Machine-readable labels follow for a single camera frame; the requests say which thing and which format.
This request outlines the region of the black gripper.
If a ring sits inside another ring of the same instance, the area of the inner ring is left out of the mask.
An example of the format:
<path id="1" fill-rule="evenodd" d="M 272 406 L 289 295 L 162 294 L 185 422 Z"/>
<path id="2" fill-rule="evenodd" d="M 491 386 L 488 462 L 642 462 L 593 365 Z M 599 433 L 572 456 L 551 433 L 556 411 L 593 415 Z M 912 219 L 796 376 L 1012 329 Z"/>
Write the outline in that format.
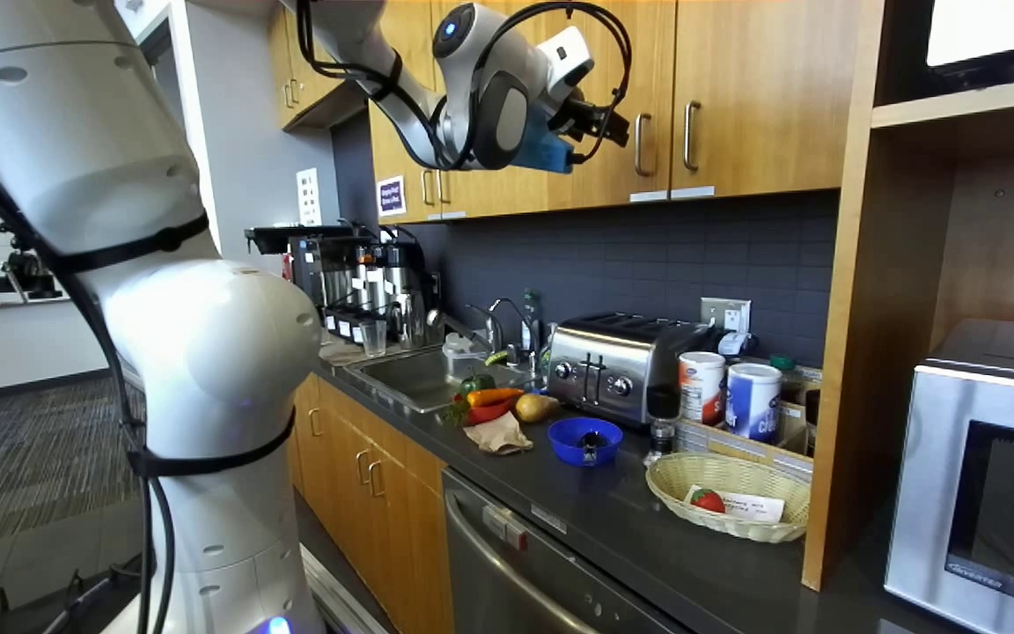
<path id="1" fill-rule="evenodd" d="M 560 131 L 572 134 L 576 141 L 597 136 L 597 141 L 628 145 L 630 136 L 630 122 L 617 108 L 604 108 L 588 101 L 566 101 Z"/>

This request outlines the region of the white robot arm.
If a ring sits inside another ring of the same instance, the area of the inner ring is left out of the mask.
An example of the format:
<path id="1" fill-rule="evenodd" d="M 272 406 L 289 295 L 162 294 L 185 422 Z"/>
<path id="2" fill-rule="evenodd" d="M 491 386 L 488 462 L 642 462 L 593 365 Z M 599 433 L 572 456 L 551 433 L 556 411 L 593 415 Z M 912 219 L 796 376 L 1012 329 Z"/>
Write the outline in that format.
<path id="1" fill-rule="evenodd" d="M 427 168 L 546 168 L 583 136 L 625 141 L 583 100 L 588 38 L 522 34 L 530 11 L 477 0 L 434 30 L 446 96 L 383 38 L 389 0 L 289 0 L 302 59 L 355 82 Z M 321 317 L 315 298 L 211 239 L 196 161 L 112 0 L 0 0 L 0 219 L 38 250 L 118 379 L 144 391 L 142 594 L 112 634 L 321 634 L 286 440 Z"/>

